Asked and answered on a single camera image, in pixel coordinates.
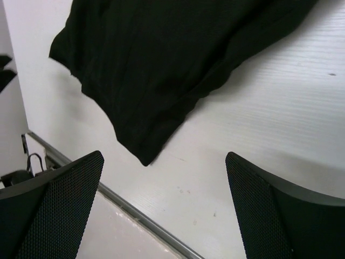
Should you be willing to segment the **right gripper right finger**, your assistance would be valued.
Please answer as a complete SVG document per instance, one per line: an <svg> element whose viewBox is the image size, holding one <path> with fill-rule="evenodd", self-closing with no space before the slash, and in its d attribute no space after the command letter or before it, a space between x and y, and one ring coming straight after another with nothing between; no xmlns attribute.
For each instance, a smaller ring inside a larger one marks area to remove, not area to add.
<svg viewBox="0 0 345 259"><path fill-rule="evenodd" d="M225 163L247 258L344 258L344 199L298 186L234 152Z"/></svg>

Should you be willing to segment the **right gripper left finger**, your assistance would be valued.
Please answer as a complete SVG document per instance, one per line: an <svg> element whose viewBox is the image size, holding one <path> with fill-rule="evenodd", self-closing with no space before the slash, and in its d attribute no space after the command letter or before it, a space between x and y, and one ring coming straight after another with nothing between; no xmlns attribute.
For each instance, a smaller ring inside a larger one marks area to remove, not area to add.
<svg viewBox="0 0 345 259"><path fill-rule="evenodd" d="M104 158L94 151L1 189L1 258L76 258Z"/></svg>

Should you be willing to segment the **black skirt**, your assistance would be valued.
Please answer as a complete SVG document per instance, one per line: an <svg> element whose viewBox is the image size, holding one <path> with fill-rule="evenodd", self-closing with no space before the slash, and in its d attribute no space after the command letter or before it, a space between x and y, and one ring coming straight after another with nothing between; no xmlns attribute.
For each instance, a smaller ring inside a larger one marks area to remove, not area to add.
<svg viewBox="0 0 345 259"><path fill-rule="evenodd" d="M315 1L73 1L49 56L147 166L196 103L293 32Z"/></svg>

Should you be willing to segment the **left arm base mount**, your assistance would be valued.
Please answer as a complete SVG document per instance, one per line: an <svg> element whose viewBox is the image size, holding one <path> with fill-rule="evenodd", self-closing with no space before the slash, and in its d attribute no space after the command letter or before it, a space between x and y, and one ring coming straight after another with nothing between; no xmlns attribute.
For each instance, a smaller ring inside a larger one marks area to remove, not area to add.
<svg viewBox="0 0 345 259"><path fill-rule="evenodd" d="M25 168L1 176L1 189L30 180L60 167L49 156L47 144L38 135L29 132L22 134L21 138L24 154L27 156Z"/></svg>

